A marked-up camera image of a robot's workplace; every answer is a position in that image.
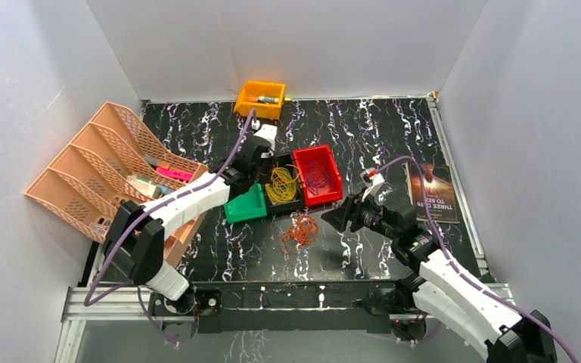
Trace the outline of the black plastic bin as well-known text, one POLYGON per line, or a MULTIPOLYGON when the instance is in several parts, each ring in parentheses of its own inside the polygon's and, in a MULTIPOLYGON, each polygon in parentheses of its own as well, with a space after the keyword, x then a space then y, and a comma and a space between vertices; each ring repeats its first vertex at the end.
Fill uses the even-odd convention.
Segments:
POLYGON ((271 172, 263 177, 263 195, 268 215, 290 213, 305 206, 300 172, 292 154, 274 158, 271 172))

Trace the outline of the red plastic bin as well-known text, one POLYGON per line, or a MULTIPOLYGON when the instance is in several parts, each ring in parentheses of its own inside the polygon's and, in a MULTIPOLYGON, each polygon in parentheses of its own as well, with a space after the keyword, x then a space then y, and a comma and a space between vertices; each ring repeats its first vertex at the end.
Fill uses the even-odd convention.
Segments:
POLYGON ((328 145, 296 149, 292 154, 306 206, 322 206, 343 198, 342 177, 328 145))

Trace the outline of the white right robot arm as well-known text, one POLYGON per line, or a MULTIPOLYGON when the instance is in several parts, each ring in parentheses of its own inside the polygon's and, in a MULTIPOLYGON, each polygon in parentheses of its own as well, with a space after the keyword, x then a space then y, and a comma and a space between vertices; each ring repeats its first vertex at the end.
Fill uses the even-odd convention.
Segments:
POLYGON ((486 362, 556 362, 548 319, 523 314, 496 295, 442 248, 417 220, 416 209, 394 209, 372 196, 350 194, 321 218, 339 232, 367 228, 392 242, 395 257, 412 270, 396 284, 396 304, 406 313, 432 314, 458 334, 486 362))

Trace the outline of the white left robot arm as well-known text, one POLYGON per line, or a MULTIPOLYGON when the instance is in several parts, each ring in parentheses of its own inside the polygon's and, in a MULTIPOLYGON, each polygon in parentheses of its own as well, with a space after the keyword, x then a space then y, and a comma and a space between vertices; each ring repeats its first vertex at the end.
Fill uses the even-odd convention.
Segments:
POLYGON ((195 306, 196 287, 165 261, 163 248, 177 229, 249 191, 275 153, 274 132, 248 135, 214 172, 157 200, 122 204, 104 242, 103 269, 114 266, 129 286, 144 286, 166 298, 178 315, 195 306))

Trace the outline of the green plastic bin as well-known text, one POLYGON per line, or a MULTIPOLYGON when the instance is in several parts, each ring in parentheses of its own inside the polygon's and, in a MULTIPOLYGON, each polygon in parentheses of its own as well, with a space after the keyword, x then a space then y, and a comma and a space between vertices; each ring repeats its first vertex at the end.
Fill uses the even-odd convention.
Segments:
POLYGON ((233 224, 267 215, 261 184, 255 183, 245 194, 223 205, 227 223, 233 224))

